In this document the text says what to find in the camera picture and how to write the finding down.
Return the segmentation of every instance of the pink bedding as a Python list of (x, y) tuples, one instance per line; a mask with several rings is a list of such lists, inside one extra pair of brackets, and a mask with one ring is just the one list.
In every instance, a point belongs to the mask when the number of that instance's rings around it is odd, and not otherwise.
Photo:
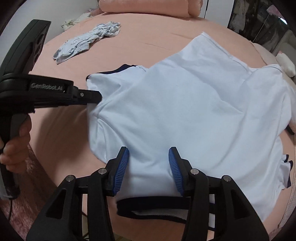
[[(89, 51), (59, 65), (52, 59), (54, 52), (65, 41), (108, 21), (121, 23), (118, 36), (96, 42), (91, 45)], [(122, 64), (150, 67), (180, 51), (203, 31), (250, 67), (258, 68), (265, 65), (247, 39), (204, 19), (178, 19), (150, 14), (102, 14), (75, 25), (49, 41), (44, 46), (32, 74), (73, 80), (79, 88), (86, 88), (85, 79), (89, 74), (111, 71)], [(30, 144), (56, 185), (69, 174), (82, 177), (105, 166), (89, 149), (84, 106), (39, 109), (31, 118), (33, 129)], [(284, 153), (289, 154), (294, 160), (294, 140), (285, 131), (281, 138)], [(280, 223), (290, 194), (291, 188), (281, 192), (273, 213), (264, 222), (269, 233)], [(113, 199), (109, 199), (109, 211), (114, 232), (133, 241), (181, 239), (183, 224), (119, 217), (116, 215)]]

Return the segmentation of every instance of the white wall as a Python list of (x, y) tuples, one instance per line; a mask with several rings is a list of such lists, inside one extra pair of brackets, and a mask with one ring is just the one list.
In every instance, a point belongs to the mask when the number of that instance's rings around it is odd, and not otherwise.
[(96, 0), (27, 0), (14, 14), (0, 36), (0, 63), (9, 48), (33, 19), (51, 21), (45, 42), (63, 32), (61, 24), (78, 18), (90, 8), (96, 8)]
[(234, 0), (209, 0), (205, 18), (227, 27)]

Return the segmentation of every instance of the human hand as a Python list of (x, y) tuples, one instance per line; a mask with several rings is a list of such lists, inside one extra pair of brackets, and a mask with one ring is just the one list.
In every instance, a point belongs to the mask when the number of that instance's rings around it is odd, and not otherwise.
[[(19, 136), (11, 139), (4, 147), (0, 155), (0, 163), (6, 165), (8, 171), (22, 173), (27, 169), (26, 159), (29, 156), (28, 144), (31, 140), (30, 130), (32, 129), (31, 118), (28, 115), (20, 127)], [(0, 139), (0, 149), (4, 146)]]

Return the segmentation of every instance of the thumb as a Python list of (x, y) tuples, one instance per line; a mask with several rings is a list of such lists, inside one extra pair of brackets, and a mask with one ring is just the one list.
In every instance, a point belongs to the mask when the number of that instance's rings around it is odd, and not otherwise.
[(0, 137), (0, 149), (3, 149), (4, 147), (4, 142), (2, 141), (1, 137)]

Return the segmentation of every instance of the peach pillow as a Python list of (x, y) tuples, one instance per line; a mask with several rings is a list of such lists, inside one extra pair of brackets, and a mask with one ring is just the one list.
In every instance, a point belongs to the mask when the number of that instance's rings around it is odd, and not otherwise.
[(198, 17), (203, 0), (100, 0), (104, 12), (133, 12), (168, 15), (179, 18)]

